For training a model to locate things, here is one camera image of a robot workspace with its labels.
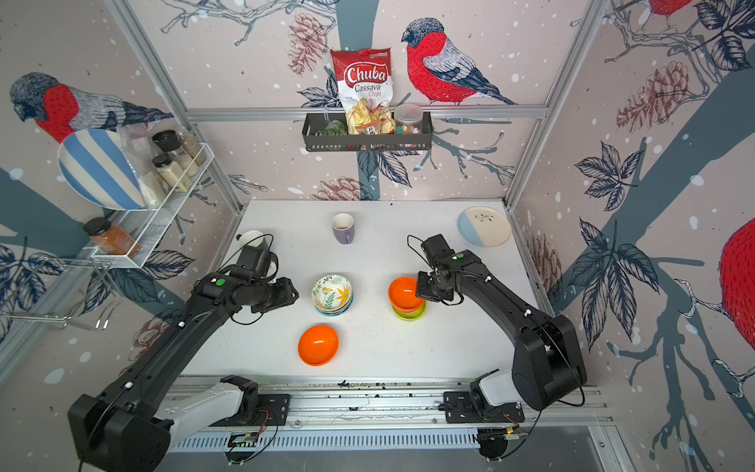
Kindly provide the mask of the orange plastic bowl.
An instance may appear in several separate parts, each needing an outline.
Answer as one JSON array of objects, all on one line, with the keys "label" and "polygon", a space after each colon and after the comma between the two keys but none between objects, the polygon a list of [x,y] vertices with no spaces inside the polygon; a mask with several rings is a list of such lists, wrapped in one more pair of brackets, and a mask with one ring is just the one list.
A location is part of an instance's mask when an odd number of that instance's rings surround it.
[{"label": "orange plastic bowl", "polygon": [[417,284],[414,277],[395,279],[387,291],[392,308],[406,314],[419,310],[425,301],[417,296]]},{"label": "orange plastic bowl", "polygon": [[338,347],[339,337],[336,330],[327,324],[317,324],[302,334],[297,351],[305,364],[320,367],[336,356]]}]

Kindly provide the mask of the orange plastic bowl front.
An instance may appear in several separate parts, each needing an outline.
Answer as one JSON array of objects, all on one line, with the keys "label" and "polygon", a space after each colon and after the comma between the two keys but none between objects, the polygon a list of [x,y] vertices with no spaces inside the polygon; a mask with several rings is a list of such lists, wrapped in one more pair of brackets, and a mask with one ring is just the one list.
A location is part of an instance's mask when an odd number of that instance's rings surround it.
[{"label": "orange plastic bowl front", "polygon": [[336,330],[327,324],[317,324],[302,334],[297,351],[305,364],[320,367],[336,356],[338,347],[339,337]]}]

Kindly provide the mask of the blue white striped plate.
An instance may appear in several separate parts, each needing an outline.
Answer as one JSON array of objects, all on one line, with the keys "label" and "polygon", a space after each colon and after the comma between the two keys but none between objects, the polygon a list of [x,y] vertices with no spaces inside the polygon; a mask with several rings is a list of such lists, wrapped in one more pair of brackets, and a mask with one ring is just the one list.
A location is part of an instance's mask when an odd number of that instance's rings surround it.
[{"label": "blue white striped plate", "polygon": [[58,148],[58,166],[68,185],[88,202],[108,210],[143,210],[137,174],[117,133],[88,129],[68,136]]}]

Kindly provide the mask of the black wall basket shelf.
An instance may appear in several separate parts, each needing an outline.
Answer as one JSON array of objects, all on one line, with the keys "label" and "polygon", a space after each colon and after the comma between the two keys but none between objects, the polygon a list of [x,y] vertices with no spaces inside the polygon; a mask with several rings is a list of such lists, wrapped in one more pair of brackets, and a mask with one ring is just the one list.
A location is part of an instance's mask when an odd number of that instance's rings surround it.
[{"label": "black wall basket shelf", "polygon": [[432,147],[434,125],[425,112],[418,134],[326,135],[326,116],[308,113],[302,137],[307,151],[428,151]]}]

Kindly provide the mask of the blue white ceramic plate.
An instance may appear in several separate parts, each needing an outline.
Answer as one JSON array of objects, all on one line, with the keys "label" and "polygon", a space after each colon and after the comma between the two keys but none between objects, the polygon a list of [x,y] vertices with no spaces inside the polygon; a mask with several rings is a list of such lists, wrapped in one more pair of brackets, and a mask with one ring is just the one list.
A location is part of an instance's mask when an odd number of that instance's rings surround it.
[{"label": "blue white ceramic plate", "polygon": [[501,246],[511,238],[507,217],[487,206],[466,208],[458,216],[457,228],[466,241],[483,248]]}]

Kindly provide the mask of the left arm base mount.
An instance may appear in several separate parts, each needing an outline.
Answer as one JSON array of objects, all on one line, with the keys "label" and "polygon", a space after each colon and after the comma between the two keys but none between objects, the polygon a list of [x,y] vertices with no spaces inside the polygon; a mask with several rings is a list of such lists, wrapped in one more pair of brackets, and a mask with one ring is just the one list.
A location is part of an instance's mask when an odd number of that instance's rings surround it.
[{"label": "left arm base mount", "polygon": [[232,395],[239,397],[238,405],[229,413],[210,424],[212,427],[267,426],[286,424],[292,396],[286,393],[260,393],[254,381],[236,375],[223,377],[219,387],[230,387]]}]

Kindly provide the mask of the dark green faceted cup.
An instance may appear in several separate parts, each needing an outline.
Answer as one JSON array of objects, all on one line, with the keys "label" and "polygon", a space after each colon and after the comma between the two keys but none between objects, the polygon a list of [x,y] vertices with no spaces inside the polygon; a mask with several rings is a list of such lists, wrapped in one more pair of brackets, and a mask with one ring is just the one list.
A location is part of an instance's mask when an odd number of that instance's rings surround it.
[{"label": "dark green faceted cup", "polygon": [[259,230],[249,230],[244,233],[236,235],[236,240],[240,248],[244,247],[259,247],[267,249],[267,236]]}]

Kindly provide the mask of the Chuba cassava chips bag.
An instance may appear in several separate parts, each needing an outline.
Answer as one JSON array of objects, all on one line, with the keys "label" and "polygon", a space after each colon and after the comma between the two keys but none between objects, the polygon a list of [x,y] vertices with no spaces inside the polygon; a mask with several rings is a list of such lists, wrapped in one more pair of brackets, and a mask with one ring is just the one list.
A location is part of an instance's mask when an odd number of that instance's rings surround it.
[{"label": "Chuba cassava chips bag", "polygon": [[350,135],[389,135],[395,122],[390,49],[330,51]]}]

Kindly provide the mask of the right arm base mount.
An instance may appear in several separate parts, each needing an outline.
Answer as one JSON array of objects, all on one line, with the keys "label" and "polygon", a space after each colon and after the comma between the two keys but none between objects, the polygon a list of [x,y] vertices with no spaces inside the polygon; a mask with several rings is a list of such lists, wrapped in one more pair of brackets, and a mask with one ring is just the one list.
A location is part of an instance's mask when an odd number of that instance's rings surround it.
[{"label": "right arm base mount", "polygon": [[438,410],[448,424],[520,424],[525,420],[511,371],[499,369],[472,381],[467,391],[446,391]]}]

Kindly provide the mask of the yellow flower ceramic bowl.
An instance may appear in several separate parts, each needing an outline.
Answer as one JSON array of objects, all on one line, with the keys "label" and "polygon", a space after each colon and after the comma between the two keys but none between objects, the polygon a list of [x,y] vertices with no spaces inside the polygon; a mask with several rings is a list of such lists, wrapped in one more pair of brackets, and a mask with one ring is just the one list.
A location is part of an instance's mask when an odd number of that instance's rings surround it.
[{"label": "yellow flower ceramic bowl", "polygon": [[315,307],[327,311],[337,310],[353,298],[351,282],[344,275],[326,275],[312,288],[311,299]]}]

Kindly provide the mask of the black lid spice jar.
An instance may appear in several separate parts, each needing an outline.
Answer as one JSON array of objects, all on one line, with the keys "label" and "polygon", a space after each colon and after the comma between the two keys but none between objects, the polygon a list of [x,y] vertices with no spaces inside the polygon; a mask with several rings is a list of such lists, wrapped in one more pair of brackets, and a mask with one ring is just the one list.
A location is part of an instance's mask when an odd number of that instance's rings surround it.
[{"label": "black lid spice jar", "polygon": [[151,139],[153,139],[153,142],[161,151],[170,155],[186,171],[189,177],[194,177],[199,173],[200,167],[198,167],[190,153],[184,149],[179,134],[176,131],[164,130],[154,134]]},{"label": "black lid spice jar", "polygon": [[154,157],[151,162],[165,183],[177,193],[189,193],[191,180],[185,170],[167,153]]}]

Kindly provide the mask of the lime green plastic bowl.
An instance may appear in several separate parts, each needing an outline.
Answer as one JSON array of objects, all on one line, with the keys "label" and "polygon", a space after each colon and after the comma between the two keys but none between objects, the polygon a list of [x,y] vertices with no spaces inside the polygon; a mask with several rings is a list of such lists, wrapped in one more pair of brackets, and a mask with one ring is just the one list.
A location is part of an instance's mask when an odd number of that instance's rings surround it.
[{"label": "lime green plastic bowl", "polygon": [[407,322],[413,322],[413,321],[419,320],[425,314],[426,309],[427,309],[427,304],[423,304],[416,310],[409,311],[409,312],[398,310],[396,307],[392,308],[394,314],[399,319],[403,321],[407,321]]}]

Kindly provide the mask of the purple ceramic mug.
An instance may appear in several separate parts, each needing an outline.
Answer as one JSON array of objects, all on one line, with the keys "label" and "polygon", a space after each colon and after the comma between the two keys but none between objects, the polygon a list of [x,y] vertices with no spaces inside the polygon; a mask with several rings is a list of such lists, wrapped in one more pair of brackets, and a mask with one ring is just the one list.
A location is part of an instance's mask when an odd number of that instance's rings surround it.
[{"label": "purple ceramic mug", "polygon": [[331,219],[331,229],[335,239],[341,245],[350,245],[355,238],[355,218],[352,214],[336,214]]}]

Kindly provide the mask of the blue yellow patterned bowl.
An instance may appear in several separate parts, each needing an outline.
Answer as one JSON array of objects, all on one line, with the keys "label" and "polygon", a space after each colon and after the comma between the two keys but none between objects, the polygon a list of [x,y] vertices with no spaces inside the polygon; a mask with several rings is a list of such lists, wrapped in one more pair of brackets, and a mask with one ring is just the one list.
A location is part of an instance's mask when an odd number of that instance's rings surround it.
[{"label": "blue yellow patterned bowl", "polygon": [[320,307],[317,307],[317,306],[316,306],[316,310],[318,311],[318,313],[320,313],[321,315],[324,315],[326,317],[336,317],[336,316],[339,316],[339,315],[342,315],[343,313],[345,313],[350,308],[352,302],[353,302],[353,300],[350,301],[348,304],[344,305],[343,307],[341,307],[341,308],[339,308],[337,310],[333,310],[333,311],[327,311],[327,310],[321,309]]}]

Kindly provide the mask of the orange spice jar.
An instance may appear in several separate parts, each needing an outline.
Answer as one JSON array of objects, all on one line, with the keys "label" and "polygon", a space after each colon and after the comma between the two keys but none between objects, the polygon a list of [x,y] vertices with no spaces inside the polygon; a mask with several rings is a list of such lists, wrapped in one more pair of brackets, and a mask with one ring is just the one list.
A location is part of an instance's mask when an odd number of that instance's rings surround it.
[{"label": "orange spice jar", "polygon": [[107,255],[133,258],[141,249],[129,233],[103,216],[86,222],[84,232]]}]

